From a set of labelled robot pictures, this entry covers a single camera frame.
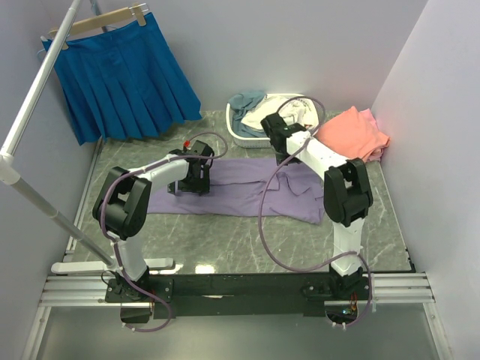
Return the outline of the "grey blue t shirt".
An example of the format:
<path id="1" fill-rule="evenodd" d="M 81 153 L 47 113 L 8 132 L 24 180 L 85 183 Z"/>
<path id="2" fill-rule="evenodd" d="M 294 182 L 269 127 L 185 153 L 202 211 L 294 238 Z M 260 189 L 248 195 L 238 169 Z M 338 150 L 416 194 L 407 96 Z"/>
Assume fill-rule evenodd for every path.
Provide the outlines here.
<path id="1" fill-rule="evenodd" d="M 243 91 L 233 95 L 228 104 L 232 110 L 232 130 L 233 133 L 244 138 L 260 138 L 265 133 L 262 130 L 256 130 L 248 125 L 242 124 L 242 119 L 247 112 L 253 110 L 266 97 L 264 91 Z"/>

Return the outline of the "white plastic laundry basket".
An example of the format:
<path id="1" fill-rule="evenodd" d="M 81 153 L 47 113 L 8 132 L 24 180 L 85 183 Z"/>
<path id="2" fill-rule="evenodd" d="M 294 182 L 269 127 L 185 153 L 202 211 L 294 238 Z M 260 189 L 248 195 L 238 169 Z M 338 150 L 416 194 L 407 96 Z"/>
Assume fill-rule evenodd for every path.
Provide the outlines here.
<path id="1" fill-rule="evenodd" d="M 299 124 L 310 130 L 319 124 L 316 105 L 295 93 L 244 91 L 233 95 L 226 105 L 226 125 L 237 146 L 263 149 L 270 146 L 261 121 L 279 113 L 287 125 Z"/>

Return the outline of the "blue pleated skirt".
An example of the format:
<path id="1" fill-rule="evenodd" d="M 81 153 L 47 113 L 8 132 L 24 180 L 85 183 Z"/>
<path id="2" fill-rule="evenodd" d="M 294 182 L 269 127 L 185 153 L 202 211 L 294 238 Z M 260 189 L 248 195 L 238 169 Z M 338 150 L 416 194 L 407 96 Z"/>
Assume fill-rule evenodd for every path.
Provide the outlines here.
<path id="1" fill-rule="evenodd" d="M 67 42 L 54 65 L 77 142 L 158 137 L 197 121 L 201 102 L 152 13 L 145 25 Z"/>

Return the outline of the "white t shirt in basket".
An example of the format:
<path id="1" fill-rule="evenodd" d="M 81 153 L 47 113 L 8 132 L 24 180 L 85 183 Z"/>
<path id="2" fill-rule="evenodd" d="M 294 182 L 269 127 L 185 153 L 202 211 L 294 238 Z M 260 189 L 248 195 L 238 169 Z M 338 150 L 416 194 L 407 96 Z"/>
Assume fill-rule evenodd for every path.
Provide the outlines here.
<path id="1" fill-rule="evenodd" d="M 288 97 L 280 95 L 267 95 L 253 110 L 247 112 L 241 123 L 261 131 L 260 122 L 272 113 L 278 113 L 288 125 L 299 123 L 306 128 L 314 128 L 319 123 L 311 100 L 290 101 Z"/>

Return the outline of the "folded pink t shirt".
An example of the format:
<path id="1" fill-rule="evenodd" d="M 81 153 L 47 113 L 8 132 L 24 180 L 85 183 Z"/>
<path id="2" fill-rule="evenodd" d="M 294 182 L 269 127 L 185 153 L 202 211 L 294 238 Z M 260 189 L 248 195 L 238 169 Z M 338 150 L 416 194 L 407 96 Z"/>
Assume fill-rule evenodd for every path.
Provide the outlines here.
<path id="1" fill-rule="evenodd" d="M 364 160 L 379 161 L 384 151 L 389 147 L 391 138 L 378 128 L 377 120 L 370 109 L 365 109 L 360 114 L 366 119 L 365 140 L 362 151 L 366 154 Z"/>

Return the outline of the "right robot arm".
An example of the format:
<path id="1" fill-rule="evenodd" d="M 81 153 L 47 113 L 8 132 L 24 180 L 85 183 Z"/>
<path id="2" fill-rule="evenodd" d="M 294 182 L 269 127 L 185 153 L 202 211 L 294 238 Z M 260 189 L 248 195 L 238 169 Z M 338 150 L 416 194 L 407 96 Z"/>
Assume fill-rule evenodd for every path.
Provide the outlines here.
<path id="1" fill-rule="evenodd" d="M 300 161 L 322 180 L 323 207 L 333 223 L 334 255 L 330 267 L 341 277 L 353 275 L 362 267 L 362 230 L 373 205 L 365 162 L 334 152 L 305 127 L 288 125 L 276 112 L 267 115 L 261 125 L 283 164 Z"/>

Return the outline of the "aluminium frame rail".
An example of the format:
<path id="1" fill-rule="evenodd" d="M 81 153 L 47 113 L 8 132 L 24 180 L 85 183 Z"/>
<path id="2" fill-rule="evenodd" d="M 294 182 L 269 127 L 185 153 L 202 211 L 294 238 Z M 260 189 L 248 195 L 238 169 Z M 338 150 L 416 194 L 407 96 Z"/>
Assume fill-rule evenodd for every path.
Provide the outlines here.
<path id="1" fill-rule="evenodd" d="M 434 303 L 428 277 L 424 273 L 374 273 L 373 302 L 376 304 Z M 40 295 L 41 307 L 108 306 L 107 285 L 98 276 L 48 277 Z"/>

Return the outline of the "purple t shirt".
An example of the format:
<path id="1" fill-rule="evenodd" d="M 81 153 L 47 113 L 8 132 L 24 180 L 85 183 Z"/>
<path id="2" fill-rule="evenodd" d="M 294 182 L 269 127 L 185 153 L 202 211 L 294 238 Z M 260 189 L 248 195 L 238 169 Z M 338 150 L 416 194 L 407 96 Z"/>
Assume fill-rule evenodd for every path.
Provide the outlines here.
<path id="1" fill-rule="evenodd" d="M 181 191 L 171 194 L 164 187 L 151 195 L 147 213 L 257 216 L 264 187 L 276 167 L 274 158 L 216 160 L 210 171 L 207 194 Z M 263 203 L 264 216 L 319 224 L 323 213 L 323 188 L 312 169 L 303 163 L 291 163 L 275 174 Z"/>

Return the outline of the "wooden clothes hanger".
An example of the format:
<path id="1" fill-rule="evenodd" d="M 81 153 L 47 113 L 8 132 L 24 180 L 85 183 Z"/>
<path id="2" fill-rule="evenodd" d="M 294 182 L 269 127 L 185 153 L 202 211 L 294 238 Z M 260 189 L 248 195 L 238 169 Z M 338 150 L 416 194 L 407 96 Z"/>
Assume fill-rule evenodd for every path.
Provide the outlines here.
<path id="1" fill-rule="evenodd" d="M 146 3 L 135 3 L 130 7 L 123 7 L 108 13 L 95 15 L 91 18 L 75 22 L 67 35 L 75 36 L 86 32 L 91 32 L 98 29 L 104 29 L 107 26 L 112 26 L 116 23 L 122 23 L 127 20 L 135 19 L 140 26 L 146 25 L 146 14 L 149 12 Z"/>

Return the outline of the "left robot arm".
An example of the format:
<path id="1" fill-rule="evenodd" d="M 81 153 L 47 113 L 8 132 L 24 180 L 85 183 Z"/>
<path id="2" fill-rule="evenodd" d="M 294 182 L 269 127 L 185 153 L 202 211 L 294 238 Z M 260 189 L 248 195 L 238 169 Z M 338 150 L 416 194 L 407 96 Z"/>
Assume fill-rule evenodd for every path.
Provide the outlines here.
<path id="1" fill-rule="evenodd" d="M 115 251 L 115 271 L 137 282 L 145 277 L 148 266 L 137 240 L 133 240 L 146 222 L 151 195 L 166 188 L 169 195 L 207 194 L 209 171 L 214 150 L 196 140 L 186 142 L 158 162 L 136 169 L 112 168 L 94 204 L 92 215 Z"/>

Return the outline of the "folded orange t shirt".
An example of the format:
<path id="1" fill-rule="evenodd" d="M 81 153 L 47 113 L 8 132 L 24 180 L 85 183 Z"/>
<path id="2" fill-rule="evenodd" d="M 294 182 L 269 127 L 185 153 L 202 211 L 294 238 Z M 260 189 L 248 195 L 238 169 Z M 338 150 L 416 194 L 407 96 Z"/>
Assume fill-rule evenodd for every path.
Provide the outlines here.
<path id="1" fill-rule="evenodd" d="M 323 124 L 316 138 L 332 151 L 346 158 L 361 158 L 364 162 L 365 153 L 362 151 L 365 144 L 366 119 L 355 106 L 336 115 Z"/>

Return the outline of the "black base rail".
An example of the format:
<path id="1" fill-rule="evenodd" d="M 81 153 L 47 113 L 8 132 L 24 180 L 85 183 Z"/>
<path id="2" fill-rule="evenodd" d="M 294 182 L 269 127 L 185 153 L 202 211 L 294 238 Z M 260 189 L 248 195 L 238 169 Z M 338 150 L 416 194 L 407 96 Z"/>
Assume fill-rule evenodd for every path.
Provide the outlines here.
<path id="1" fill-rule="evenodd" d="M 341 277 L 329 272 L 264 274 L 159 274 L 132 288 L 123 278 L 109 280 L 108 304 L 145 303 L 155 319 L 172 317 L 301 314 L 323 317 L 327 302 L 368 299 L 368 279 L 357 272 Z"/>

